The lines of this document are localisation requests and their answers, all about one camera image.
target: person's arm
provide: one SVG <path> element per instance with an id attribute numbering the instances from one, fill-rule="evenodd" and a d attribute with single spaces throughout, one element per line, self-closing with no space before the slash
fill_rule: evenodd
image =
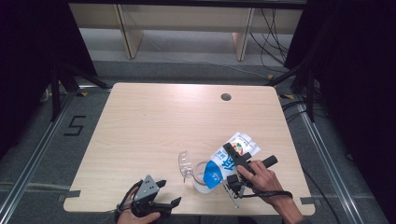
<path id="1" fill-rule="evenodd" d="M 261 161 L 253 161 L 249 165 L 254 173 L 256 173 L 255 175 L 243 166 L 238 166 L 237 170 L 253 184 L 253 191 L 283 190 L 276 178 L 276 174 L 268 170 Z M 262 199 L 266 203 L 271 204 L 286 223 L 298 223 L 304 220 L 303 215 L 292 198 L 286 195 L 276 195 L 268 198 L 263 197 Z"/>
<path id="2" fill-rule="evenodd" d="M 134 188 L 131 194 L 128 196 L 127 200 L 131 200 L 132 196 L 137 192 L 138 188 Z M 136 217 L 130 208 L 124 208 L 125 210 L 122 211 L 120 214 L 119 220 L 117 224 L 148 224 L 160 217 L 160 213 L 151 213 L 145 217 Z"/>

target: metal frame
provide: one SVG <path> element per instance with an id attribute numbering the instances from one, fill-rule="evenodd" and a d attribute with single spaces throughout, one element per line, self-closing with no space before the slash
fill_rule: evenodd
<path id="1" fill-rule="evenodd" d="M 303 98 L 299 94 L 296 94 L 294 96 L 296 101 L 303 100 Z M 298 108 L 300 112 L 306 110 L 304 105 L 298 105 Z M 361 217 L 361 212 L 356 206 L 355 200 L 350 194 L 349 189 L 347 188 L 347 185 L 343 180 L 343 177 L 341 177 L 337 167 L 332 161 L 332 156 L 330 155 L 329 150 L 326 148 L 326 145 L 324 144 L 319 134 L 315 122 L 312 122 L 306 113 L 303 113 L 302 116 L 306 129 L 308 130 L 309 135 L 311 135 L 311 138 L 315 144 L 324 168 L 329 175 L 330 180 L 332 181 L 332 185 L 334 186 L 338 198 L 340 199 L 341 205 L 343 205 L 344 210 L 346 211 L 346 216 L 348 217 L 349 222 L 364 223 Z"/>
<path id="2" fill-rule="evenodd" d="M 64 113 L 67 107 L 73 101 L 75 95 L 76 95 L 75 92 L 69 92 L 66 94 L 66 97 L 61 106 L 61 111 L 59 113 L 59 116 L 55 120 L 49 123 L 49 127 L 47 128 L 46 132 L 41 138 L 41 141 L 38 143 L 38 146 L 35 148 L 32 157 L 24 167 L 21 176 L 15 182 L 8 196 L 3 201 L 3 204 L 1 205 L 0 208 L 0 223 L 7 224 L 9 219 L 11 218 L 11 215 L 13 214 L 15 208 L 20 202 L 24 191 L 26 190 L 30 180 L 35 174 L 38 165 L 40 164 L 41 160 L 46 154 L 47 148 L 49 147 L 52 138 L 54 137 L 56 131 L 58 130 L 60 124 L 62 123 L 62 120 L 64 118 Z"/>

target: blue and white carton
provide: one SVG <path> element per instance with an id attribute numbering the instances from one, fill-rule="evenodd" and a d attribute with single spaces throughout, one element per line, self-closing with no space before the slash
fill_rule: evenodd
<path id="1" fill-rule="evenodd" d="M 226 143 L 230 143 L 241 156 L 249 152 L 253 157 L 261 150 L 245 133 L 234 134 Z M 221 147 L 210 157 L 205 168 L 204 181 L 210 189 L 213 189 L 227 176 L 234 174 L 236 174 L 235 163 L 227 151 Z"/>

